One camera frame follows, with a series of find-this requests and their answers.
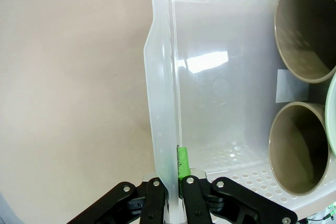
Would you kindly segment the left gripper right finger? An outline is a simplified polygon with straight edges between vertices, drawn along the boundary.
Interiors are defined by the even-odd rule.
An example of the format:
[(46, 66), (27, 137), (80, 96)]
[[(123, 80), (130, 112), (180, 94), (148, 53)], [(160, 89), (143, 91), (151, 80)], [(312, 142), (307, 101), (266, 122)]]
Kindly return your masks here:
[(297, 223), (297, 214), (228, 177), (210, 182), (204, 171), (191, 169), (186, 147), (178, 146), (179, 196), (188, 223)]

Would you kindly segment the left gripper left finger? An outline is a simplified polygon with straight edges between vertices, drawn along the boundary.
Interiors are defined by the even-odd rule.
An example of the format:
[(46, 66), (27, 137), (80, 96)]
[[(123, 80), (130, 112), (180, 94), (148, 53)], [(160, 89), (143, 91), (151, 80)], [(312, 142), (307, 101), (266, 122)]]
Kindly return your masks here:
[(69, 223), (164, 223), (166, 188), (159, 178), (120, 182)]

